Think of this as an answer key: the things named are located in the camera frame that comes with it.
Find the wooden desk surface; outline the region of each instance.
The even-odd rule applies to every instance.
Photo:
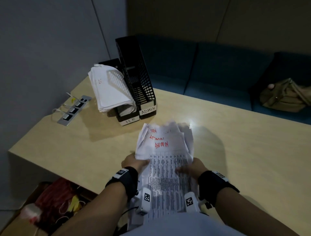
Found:
[[[72,95],[95,97],[89,78]],[[195,157],[300,235],[311,233],[311,126],[155,89],[157,115],[121,127],[96,99],[67,127],[44,117],[9,151],[100,193],[135,150],[144,123],[190,124]]]

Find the wrist strap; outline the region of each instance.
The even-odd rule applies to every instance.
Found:
[[[128,196],[128,202],[136,195],[137,193],[137,184],[138,184],[138,172],[135,168],[128,166],[119,170],[106,184],[105,187],[111,183],[121,182]]]
[[[215,207],[217,194],[223,188],[229,187],[238,193],[240,192],[235,186],[223,180],[222,177],[219,176],[219,173],[217,175],[212,171],[205,171],[198,179],[200,198],[208,202],[206,204],[207,208],[211,208],[211,205]]]

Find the mesh magazine holder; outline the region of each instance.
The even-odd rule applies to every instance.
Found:
[[[124,80],[136,102],[140,118],[155,115],[156,96],[136,37],[118,38],[116,44]]]

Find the folded white papers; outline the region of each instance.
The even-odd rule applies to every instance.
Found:
[[[175,173],[175,168],[192,163],[193,153],[193,135],[186,123],[144,124],[137,140],[135,158],[151,160],[138,179],[138,189],[147,187],[151,190],[151,210],[145,216],[130,212],[129,230],[153,219],[185,211],[184,194],[190,191],[197,194],[197,184],[189,176]]]
[[[118,107],[119,115],[124,116],[136,111],[135,101],[124,77],[116,68],[95,64],[89,72],[89,77],[100,112]]]

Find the blue sofa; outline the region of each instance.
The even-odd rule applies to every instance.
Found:
[[[263,107],[260,92],[293,78],[311,85],[311,56],[137,35],[154,88],[311,124],[311,107],[299,113]]]

